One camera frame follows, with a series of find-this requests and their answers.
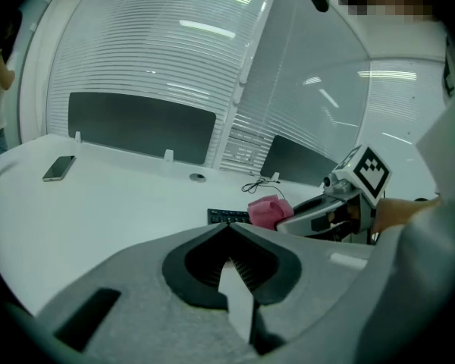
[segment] cable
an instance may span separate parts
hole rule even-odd
[[[241,187],[241,191],[244,193],[248,192],[249,194],[254,194],[258,190],[258,187],[273,187],[274,189],[278,190],[283,199],[286,199],[280,189],[278,189],[276,186],[269,185],[271,183],[277,184],[278,182],[276,180],[267,180],[260,177],[254,184],[245,184],[243,187]]]

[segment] pink cloth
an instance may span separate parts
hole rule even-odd
[[[277,222],[294,215],[287,200],[279,199],[278,196],[267,196],[251,202],[248,214],[253,225],[272,230]]]

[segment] keyboard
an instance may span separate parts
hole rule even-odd
[[[207,223],[218,224],[220,222],[225,222],[228,224],[230,224],[231,222],[245,222],[247,224],[251,224],[248,212],[207,209]]]

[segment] black phone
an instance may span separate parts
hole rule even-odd
[[[69,170],[75,159],[75,156],[59,156],[44,174],[42,180],[44,182],[52,182],[54,180],[64,179],[67,170]]]

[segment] white desk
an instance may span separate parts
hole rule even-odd
[[[77,160],[61,182],[42,176],[60,155]],[[201,173],[207,181],[192,182]],[[33,315],[59,290],[120,249],[207,224],[207,208],[246,210],[275,194],[240,188],[255,177],[167,163],[48,135],[0,156],[0,272]],[[277,185],[292,206],[321,193]]]

